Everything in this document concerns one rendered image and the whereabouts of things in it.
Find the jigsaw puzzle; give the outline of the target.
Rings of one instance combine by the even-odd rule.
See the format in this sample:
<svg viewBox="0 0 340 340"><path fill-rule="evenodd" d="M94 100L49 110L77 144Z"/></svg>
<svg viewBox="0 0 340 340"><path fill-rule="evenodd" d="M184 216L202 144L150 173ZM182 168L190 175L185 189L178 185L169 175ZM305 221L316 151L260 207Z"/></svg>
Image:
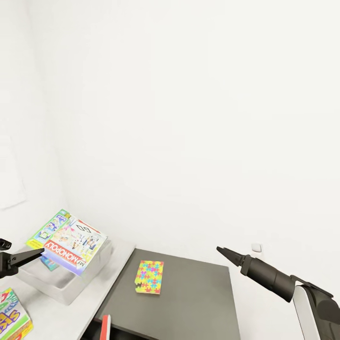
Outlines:
<svg viewBox="0 0 340 340"><path fill-rule="evenodd" d="M161 279L164 262L141 261L136 276L135 284L141 284L136 288L138 293L160 294Z"/></svg>

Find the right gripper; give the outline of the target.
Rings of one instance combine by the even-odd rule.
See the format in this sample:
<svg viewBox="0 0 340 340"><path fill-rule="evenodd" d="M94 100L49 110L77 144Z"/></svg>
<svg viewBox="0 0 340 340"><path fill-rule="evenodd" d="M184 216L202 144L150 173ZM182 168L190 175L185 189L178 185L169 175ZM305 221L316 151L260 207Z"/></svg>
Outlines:
<svg viewBox="0 0 340 340"><path fill-rule="evenodd" d="M228 258L237 267L241 266L241 274L251 278L269 291L272 291L278 271L276 268L257 257L240 255L227 248L217 246L217 251Z"/></svg>

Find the board game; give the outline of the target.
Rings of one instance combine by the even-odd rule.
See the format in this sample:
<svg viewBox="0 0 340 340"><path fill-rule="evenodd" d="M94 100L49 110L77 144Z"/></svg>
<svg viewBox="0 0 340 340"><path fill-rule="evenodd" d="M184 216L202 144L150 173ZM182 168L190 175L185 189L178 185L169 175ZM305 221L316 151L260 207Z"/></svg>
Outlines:
<svg viewBox="0 0 340 340"><path fill-rule="evenodd" d="M22 340L33 328L12 288L0 293L0 340Z"/></svg>
<svg viewBox="0 0 340 340"><path fill-rule="evenodd" d="M41 259L41 262L49 269L49 271L52 271L53 269L59 266L59 264L53 262L52 260L50 260L44 255L40 257L40 259Z"/></svg>
<svg viewBox="0 0 340 340"><path fill-rule="evenodd" d="M60 210L25 245L42 249L41 254L81 277L108 236Z"/></svg>

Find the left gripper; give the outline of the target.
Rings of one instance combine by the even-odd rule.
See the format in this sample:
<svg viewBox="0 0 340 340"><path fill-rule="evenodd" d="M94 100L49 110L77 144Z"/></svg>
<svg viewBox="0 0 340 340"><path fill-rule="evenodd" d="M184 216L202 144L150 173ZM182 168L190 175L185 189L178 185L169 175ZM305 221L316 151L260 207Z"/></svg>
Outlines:
<svg viewBox="0 0 340 340"><path fill-rule="evenodd" d="M44 248L31 250L18 254L9 254L4 251L0 251L0 279L5 276L15 276L18 273L18 268L30 261L35 260L42 256Z"/></svg>

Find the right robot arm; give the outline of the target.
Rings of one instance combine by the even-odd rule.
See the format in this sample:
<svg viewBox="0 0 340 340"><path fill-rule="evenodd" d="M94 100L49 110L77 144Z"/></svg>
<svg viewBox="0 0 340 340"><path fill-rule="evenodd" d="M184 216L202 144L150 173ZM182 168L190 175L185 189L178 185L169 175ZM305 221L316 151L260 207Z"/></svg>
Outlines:
<svg viewBox="0 0 340 340"><path fill-rule="evenodd" d="M262 255L240 255L227 248L217 246L223 256L247 276L277 294L287 302L293 299L298 320L305 340L340 340L340 307L334 295L328 291L304 281L294 275L286 275L265 263L262 244L251 244L252 251ZM296 285L296 281L302 285Z"/></svg>

